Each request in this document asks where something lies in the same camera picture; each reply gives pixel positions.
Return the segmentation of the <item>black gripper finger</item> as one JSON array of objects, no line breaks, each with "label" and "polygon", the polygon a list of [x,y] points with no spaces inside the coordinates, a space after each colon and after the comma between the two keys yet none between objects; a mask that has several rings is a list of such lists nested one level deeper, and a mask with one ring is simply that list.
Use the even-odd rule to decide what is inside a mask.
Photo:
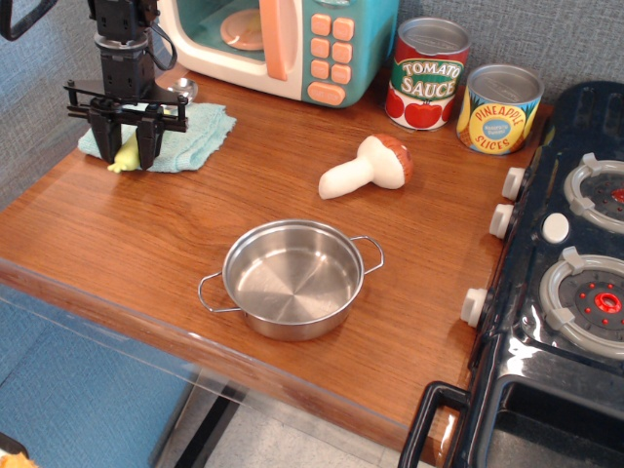
[{"label": "black gripper finger", "polygon": [[162,120],[142,120],[136,127],[136,141],[139,155],[139,165],[143,170],[152,167],[156,157],[160,154],[165,125]]},{"label": "black gripper finger", "polygon": [[113,163],[122,146],[122,124],[117,114],[109,109],[91,108],[88,117],[100,157]]}]

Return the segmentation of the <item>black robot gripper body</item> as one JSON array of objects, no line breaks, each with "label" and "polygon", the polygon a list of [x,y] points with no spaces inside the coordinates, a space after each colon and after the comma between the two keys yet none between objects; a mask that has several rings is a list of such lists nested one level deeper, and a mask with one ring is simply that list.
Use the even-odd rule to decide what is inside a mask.
[{"label": "black robot gripper body", "polygon": [[156,70],[165,65],[155,58],[149,33],[125,41],[97,33],[94,40],[99,52],[101,78],[66,82],[69,116],[85,119],[91,125],[99,117],[105,126],[136,126],[141,120],[156,116],[160,107],[167,106],[176,110],[177,117],[167,118],[164,128],[177,132],[186,130],[184,107],[189,98],[156,84]]}]

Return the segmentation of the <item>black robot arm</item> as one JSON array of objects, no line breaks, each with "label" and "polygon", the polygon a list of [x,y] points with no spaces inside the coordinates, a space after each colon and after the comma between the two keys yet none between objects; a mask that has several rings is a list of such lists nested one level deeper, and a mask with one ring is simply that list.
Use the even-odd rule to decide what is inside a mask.
[{"label": "black robot arm", "polygon": [[155,71],[169,65],[153,52],[151,33],[166,34],[156,23],[155,1],[91,1],[91,18],[99,50],[101,79],[69,80],[68,114],[89,122],[101,158],[111,163],[122,147],[122,127],[136,129],[139,166],[152,167],[159,156],[166,131],[187,130],[188,98],[156,84]]}]

